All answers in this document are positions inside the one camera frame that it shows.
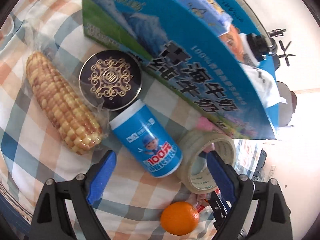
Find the blue cardboard box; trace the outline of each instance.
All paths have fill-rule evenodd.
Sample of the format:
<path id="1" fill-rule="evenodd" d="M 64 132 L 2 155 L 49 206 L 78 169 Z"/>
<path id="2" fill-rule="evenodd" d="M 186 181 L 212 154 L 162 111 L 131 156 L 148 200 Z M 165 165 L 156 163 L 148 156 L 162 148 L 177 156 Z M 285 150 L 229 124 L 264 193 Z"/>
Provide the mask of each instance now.
<path id="1" fill-rule="evenodd" d="M 228 12 L 234 0 L 216 1 Z M 240 6 L 230 15 L 242 33 L 259 34 Z M 275 139 L 277 108 L 264 109 L 233 54 L 192 10 L 174 0 L 83 0 L 83 23 L 86 36 L 133 54 L 226 134 Z"/>

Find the plastic wrap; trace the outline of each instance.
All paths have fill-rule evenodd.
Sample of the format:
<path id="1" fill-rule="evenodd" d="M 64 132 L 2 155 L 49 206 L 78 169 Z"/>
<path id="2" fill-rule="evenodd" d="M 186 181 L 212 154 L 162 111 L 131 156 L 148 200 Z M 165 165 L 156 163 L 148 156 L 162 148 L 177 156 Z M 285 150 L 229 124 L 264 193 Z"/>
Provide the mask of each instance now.
<path id="1" fill-rule="evenodd" d="M 68 71 L 54 40 L 39 29 L 32 20 L 26 26 L 22 90 L 30 99 L 35 97 L 70 150 L 83 155 L 101 149 L 100 142 L 109 134 L 109 111 L 102 108 L 103 99 L 96 99 L 96 107 L 85 100 L 79 77 Z"/>

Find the white wall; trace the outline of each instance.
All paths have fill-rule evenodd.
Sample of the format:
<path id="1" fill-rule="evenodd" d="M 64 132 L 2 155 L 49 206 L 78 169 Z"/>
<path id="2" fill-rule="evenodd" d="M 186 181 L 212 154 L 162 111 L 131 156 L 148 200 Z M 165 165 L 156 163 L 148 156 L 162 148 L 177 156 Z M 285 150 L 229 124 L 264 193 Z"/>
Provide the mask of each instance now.
<path id="1" fill-rule="evenodd" d="M 276 71 L 278 81 L 291 90 L 320 87 L 320 28 L 302 0 L 246 0 L 267 31 L 276 28 L 287 29 L 282 40 L 284 45 L 292 44 L 287 54 L 290 67 L 280 59 L 281 67 Z"/>
<path id="2" fill-rule="evenodd" d="M 263 145 L 268 155 L 264 171 L 269 174 L 271 166 L 276 166 L 273 177 L 278 179 L 291 210 L 295 240 L 306 234 L 320 213 L 319 102 L 320 93 L 298 94 L 296 112 L 289 123 L 297 126 L 282 128 L 280 139 L 285 141 L 266 141 L 274 145 Z"/>

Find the black tin lid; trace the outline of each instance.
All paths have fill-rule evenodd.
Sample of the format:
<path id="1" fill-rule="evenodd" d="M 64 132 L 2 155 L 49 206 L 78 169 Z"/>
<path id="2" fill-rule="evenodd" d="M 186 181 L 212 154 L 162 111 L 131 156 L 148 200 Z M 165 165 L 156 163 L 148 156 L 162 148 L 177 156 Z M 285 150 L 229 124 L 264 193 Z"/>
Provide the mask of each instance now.
<path id="1" fill-rule="evenodd" d="M 141 90 L 141 68 L 129 54 L 104 50 L 91 56 L 79 75 L 79 88 L 88 102 L 110 111 L 131 104 Z"/>

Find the plaid bedsheet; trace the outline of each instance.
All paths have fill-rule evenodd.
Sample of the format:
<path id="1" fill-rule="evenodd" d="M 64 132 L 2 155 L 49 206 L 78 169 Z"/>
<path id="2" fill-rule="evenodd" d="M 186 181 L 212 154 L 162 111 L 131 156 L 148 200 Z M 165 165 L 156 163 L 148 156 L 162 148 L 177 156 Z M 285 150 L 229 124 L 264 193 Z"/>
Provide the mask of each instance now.
<path id="1" fill-rule="evenodd" d="M 101 158 L 99 152 L 79 156 L 65 148 L 36 100 L 21 89 L 28 53 L 25 23 L 34 18 L 42 22 L 41 35 L 54 40 L 66 78 L 78 76 L 88 57 L 104 49 L 83 36 L 81 0 L 20 0 L 0 30 L 0 192 L 29 223 L 48 178 L 73 179 Z M 146 74 L 140 99 L 175 140 L 197 125 L 200 114 Z M 196 196 L 174 174 L 151 177 L 113 134 L 103 144 L 117 152 L 117 166 L 94 208 L 112 239 L 212 238 L 216 230 L 210 207 L 200 213 L 199 226 L 189 235 L 166 233 L 159 224 L 162 210 L 176 201 L 196 204 Z M 236 171 L 252 177 L 260 144 L 247 140 L 235 140 L 235 144 Z M 67 207 L 78 239 L 84 239 L 70 202 Z"/>

